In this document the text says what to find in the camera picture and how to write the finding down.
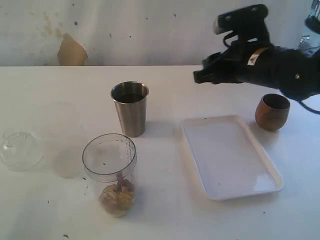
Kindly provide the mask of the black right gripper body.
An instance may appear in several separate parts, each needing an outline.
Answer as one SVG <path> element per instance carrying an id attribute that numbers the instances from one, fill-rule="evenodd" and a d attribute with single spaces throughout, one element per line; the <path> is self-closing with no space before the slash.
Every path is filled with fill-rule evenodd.
<path id="1" fill-rule="evenodd" d="M 224 52 L 209 55 L 202 61 L 202 66 L 203 69 L 214 71 L 215 85 L 222 83 L 273 85 L 274 53 L 275 46 L 271 43 L 232 44 Z"/>

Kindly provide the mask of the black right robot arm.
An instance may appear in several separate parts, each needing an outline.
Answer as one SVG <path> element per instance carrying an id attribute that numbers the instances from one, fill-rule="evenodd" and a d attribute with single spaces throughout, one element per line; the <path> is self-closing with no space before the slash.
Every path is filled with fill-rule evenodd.
<path id="1" fill-rule="evenodd" d="M 256 42 L 210 55 L 194 71 L 195 83 L 248 83 L 279 90 L 297 102 L 320 93 L 320 59 L 298 50 Z"/>

